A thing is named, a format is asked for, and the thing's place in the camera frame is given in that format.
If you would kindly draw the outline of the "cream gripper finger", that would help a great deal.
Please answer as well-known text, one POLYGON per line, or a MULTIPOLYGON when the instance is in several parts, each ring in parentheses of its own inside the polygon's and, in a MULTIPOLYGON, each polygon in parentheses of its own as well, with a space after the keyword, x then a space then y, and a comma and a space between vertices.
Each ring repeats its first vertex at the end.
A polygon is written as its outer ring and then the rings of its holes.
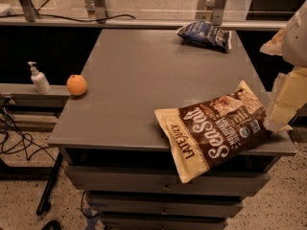
POLYGON ((285 29, 280 29, 271 40, 263 44, 260 52, 270 56, 282 56, 282 42, 285 29))
POLYGON ((290 130, 289 122, 307 104, 307 68, 295 66, 289 74, 279 73, 266 109, 264 127, 272 132, 290 130))

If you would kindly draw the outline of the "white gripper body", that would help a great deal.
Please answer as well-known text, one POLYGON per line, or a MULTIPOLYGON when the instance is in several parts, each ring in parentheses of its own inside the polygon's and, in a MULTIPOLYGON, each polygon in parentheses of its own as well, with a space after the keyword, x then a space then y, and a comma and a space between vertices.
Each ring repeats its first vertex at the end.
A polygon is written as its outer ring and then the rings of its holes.
POLYGON ((307 0, 286 25, 282 53, 292 65, 307 66, 307 0))

